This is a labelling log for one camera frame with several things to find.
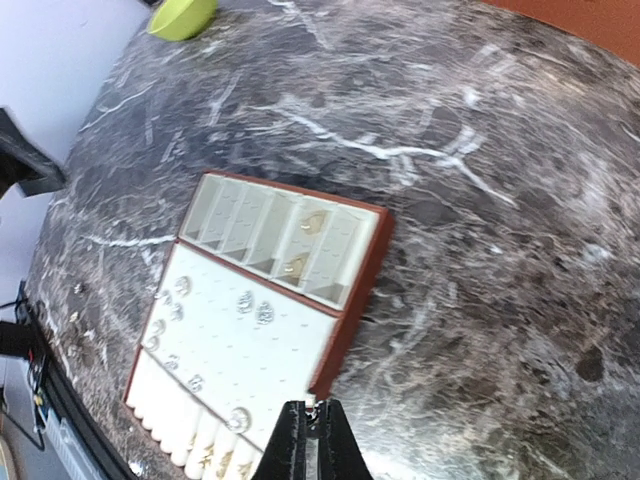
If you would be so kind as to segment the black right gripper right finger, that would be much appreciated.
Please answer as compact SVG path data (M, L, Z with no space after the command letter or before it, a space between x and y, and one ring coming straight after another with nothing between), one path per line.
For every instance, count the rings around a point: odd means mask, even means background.
M342 404L335 399L316 407L318 478L322 480L372 480Z

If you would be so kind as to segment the silver stud earring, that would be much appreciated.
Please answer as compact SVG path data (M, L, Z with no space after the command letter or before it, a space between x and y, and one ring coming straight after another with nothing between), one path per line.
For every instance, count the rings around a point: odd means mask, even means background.
M318 401L314 394L308 394L305 398L305 413L308 419L317 417Z

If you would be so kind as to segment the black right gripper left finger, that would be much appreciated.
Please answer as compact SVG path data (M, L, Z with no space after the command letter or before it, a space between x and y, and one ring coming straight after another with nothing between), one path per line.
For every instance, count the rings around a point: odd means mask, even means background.
M286 402L255 471L258 480L306 478L306 405Z

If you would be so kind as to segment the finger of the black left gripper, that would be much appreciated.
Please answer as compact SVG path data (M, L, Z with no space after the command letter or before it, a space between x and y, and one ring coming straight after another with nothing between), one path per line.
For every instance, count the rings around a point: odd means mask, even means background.
M65 187L65 172L24 137L9 109L1 108L1 197L17 185L25 197Z

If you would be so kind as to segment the beige jewelry tray insert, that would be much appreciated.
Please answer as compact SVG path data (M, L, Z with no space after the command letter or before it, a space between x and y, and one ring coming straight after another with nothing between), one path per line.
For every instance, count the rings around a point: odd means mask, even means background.
M201 177L124 397L180 478L249 478L283 404L329 395L393 228L380 206Z

